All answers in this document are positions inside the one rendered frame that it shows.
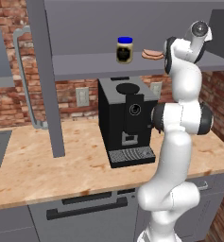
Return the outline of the grey base cabinet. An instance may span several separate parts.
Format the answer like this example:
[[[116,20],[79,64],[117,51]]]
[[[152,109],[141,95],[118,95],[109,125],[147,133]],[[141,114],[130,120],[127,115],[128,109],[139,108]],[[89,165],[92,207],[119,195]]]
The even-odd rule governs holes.
[[[0,242],[40,242],[26,206],[0,210]]]
[[[208,189],[200,191],[197,207],[183,214],[175,224],[175,233],[182,242],[203,240],[210,229],[215,214],[224,197],[224,173],[187,179],[196,186],[207,181]]]

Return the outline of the pink sliced meat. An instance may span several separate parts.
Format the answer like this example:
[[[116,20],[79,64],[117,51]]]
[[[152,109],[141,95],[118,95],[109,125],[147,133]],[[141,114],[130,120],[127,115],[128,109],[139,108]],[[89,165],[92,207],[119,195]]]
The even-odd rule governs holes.
[[[144,59],[157,61],[164,58],[164,53],[161,51],[144,49],[142,52],[142,57]]]

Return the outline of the white wall outlet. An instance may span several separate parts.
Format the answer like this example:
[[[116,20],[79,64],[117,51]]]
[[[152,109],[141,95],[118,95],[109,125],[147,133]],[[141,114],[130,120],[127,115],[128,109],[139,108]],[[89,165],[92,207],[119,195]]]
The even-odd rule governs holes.
[[[161,90],[162,90],[162,83],[161,82],[151,82],[150,83],[150,90],[155,96],[161,98]]]
[[[76,99],[78,107],[87,107],[89,105],[89,88],[76,88]]]

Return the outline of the black coffee machine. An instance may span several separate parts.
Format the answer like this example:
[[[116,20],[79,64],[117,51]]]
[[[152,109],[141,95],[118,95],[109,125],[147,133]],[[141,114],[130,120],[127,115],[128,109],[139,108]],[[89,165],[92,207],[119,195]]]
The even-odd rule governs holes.
[[[98,119],[111,168],[155,162],[151,112],[158,97],[139,77],[98,81]]]

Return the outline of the grey cabinet door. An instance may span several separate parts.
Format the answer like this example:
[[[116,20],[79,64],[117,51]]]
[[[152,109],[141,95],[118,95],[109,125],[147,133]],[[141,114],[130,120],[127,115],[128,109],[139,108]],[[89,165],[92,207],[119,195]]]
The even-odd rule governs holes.
[[[209,22],[213,39],[207,44],[207,51],[224,59],[224,9],[214,9]]]
[[[44,0],[26,0],[54,158],[65,155]]]

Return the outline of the grey open cabinet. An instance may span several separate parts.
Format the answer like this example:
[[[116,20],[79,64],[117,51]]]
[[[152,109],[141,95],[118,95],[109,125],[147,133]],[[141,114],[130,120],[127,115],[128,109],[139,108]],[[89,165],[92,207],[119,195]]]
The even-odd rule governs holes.
[[[161,51],[182,38],[197,20],[209,24],[224,0],[44,0],[56,80],[160,75],[162,60],[146,60],[144,49]],[[132,62],[116,60],[119,37],[133,39]]]

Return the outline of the grey dishwasher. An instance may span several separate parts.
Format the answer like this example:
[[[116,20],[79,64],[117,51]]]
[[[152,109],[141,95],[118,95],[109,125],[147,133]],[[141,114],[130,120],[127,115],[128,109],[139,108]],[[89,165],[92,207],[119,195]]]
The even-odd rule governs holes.
[[[47,210],[76,210],[115,203],[122,197],[128,199],[126,207],[46,219]],[[40,242],[133,242],[137,209],[136,188],[29,205]]]

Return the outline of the mayonnaise jar with blue lid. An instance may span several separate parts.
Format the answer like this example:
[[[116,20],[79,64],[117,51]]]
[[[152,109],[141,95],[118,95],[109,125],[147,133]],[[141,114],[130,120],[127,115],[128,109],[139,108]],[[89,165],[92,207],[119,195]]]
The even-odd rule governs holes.
[[[119,37],[116,46],[116,60],[122,64],[132,62],[133,39],[131,37]]]

